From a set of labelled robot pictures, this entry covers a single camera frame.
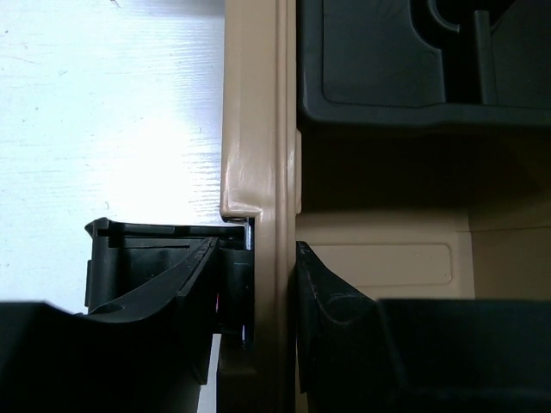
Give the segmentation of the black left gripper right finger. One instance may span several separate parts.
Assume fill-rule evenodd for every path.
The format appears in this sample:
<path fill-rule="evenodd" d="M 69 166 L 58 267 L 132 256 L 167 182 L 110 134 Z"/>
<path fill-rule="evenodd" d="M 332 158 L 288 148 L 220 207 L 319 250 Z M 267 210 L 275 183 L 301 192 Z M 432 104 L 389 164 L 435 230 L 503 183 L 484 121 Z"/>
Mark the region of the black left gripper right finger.
<path fill-rule="evenodd" d="M 550 304 L 373 300 L 296 245 L 300 389 L 311 412 L 547 412 Z"/>

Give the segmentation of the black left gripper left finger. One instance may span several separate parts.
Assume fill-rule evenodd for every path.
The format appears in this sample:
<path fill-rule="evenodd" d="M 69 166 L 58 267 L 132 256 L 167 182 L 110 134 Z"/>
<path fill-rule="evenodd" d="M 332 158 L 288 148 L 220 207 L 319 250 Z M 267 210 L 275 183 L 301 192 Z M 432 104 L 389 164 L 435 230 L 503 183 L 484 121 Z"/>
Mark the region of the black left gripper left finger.
<path fill-rule="evenodd" d="M 216 238 L 89 315 L 1 305 L 4 412 L 194 412 L 207 383 Z"/>

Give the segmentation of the tan plastic toolbox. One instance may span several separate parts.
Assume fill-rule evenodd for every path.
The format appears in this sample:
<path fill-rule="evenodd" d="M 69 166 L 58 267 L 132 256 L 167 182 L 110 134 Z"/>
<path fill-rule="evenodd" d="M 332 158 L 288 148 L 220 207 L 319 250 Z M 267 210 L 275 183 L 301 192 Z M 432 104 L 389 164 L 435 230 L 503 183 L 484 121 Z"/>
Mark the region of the tan plastic toolbox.
<path fill-rule="evenodd" d="M 226 3 L 220 212 L 251 222 L 249 351 L 224 339 L 222 412 L 311 412 L 296 245 L 373 300 L 550 304 L 550 126 L 325 124 L 298 106 L 297 4 Z"/>

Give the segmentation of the black toolbox tray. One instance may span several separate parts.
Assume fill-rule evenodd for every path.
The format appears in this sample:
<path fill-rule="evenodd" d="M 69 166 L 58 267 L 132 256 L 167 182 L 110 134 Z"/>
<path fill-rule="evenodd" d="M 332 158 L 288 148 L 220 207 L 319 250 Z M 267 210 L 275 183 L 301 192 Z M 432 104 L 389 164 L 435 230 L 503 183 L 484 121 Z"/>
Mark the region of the black toolbox tray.
<path fill-rule="evenodd" d="M 300 1 L 297 42 L 311 121 L 550 126 L 547 1 Z"/>

